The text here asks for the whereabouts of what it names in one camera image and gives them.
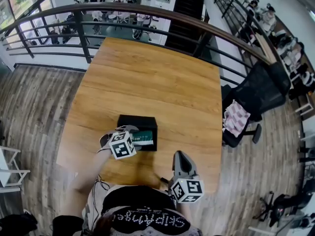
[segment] person's arm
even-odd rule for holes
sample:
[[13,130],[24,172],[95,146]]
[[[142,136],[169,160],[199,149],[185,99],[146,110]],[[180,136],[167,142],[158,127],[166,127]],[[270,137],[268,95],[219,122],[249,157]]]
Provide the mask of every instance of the person's arm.
[[82,217],[82,210],[87,203],[95,180],[111,155],[110,149],[102,150],[93,157],[91,163],[79,171],[67,190],[60,215]]
[[185,219],[187,221],[189,221],[190,223],[192,223],[192,216],[191,216],[191,212],[190,212],[190,207],[189,204],[184,204],[184,203],[178,203],[176,205],[176,210],[182,214]]

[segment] black hair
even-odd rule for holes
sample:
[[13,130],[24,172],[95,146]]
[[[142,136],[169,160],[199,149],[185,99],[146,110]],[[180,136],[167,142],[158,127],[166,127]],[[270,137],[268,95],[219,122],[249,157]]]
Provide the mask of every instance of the black hair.
[[274,9],[274,7],[272,7],[272,6],[269,6],[269,7],[268,7],[268,10],[273,11],[273,12],[276,12],[275,9]]
[[256,0],[252,0],[250,4],[255,4],[257,6],[258,2]]
[[304,48],[305,48],[304,44],[302,42],[298,42],[298,44],[301,46],[302,50],[304,51]]

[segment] wooden floor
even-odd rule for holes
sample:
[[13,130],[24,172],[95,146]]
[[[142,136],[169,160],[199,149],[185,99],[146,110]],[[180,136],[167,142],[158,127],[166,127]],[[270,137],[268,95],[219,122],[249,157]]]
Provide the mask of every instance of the wooden floor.
[[[0,119],[4,144],[22,150],[21,167],[30,169],[23,184],[24,208],[39,221],[36,235],[51,235],[50,224],[73,174],[56,165],[63,125],[83,74],[52,68],[18,67],[0,81]],[[236,149],[223,148],[218,191],[192,207],[194,223],[204,235],[251,235],[259,196],[270,190],[297,190],[299,117],[291,103],[267,112],[257,145],[245,137]]]

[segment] cable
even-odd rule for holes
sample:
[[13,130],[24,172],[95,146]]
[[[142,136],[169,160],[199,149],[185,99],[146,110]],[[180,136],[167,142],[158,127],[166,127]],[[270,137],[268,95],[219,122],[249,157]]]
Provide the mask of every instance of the cable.
[[98,175],[98,178],[97,178],[97,180],[95,181],[95,183],[94,183],[94,185],[93,185],[93,188],[92,188],[93,206],[94,206],[95,211],[97,212],[97,216],[96,216],[96,218],[94,219],[94,221],[93,221],[93,223],[92,223],[92,230],[93,230],[93,228],[94,228],[95,222],[97,221],[97,219],[98,219],[98,217],[99,217],[99,212],[98,212],[98,210],[97,210],[96,201],[95,201],[95,187],[96,187],[96,184],[97,184],[97,183],[99,183],[100,186],[101,186],[105,191],[108,191],[108,190],[110,189],[110,186],[108,185],[108,183],[102,181],[102,180],[101,180],[101,176]]
[[92,188],[92,199],[93,199],[94,209],[97,212],[97,216],[96,216],[95,220],[92,223],[92,228],[91,228],[92,230],[93,230],[94,224],[95,224],[95,222],[96,222],[96,220],[98,219],[98,216],[99,216],[99,213],[98,213],[97,208],[96,208],[96,202],[95,202],[95,186],[96,186],[96,183],[97,183],[97,181],[94,183],[93,188]]

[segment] chair base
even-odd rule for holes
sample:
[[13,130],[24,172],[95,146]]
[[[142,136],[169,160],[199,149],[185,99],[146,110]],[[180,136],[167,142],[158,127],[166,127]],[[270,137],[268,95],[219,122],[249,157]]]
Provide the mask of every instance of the chair base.
[[261,221],[261,222],[266,220],[266,218],[268,217],[269,212],[272,210],[272,207],[273,207],[272,202],[274,200],[274,192],[270,191],[269,192],[269,196],[270,195],[271,195],[271,199],[270,199],[269,203],[267,203],[267,201],[264,200],[263,198],[259,199],[264,204],[266,209],[263,212],[261,212],[258,216],[254,216],[253,219],[259,219],[259,221]]

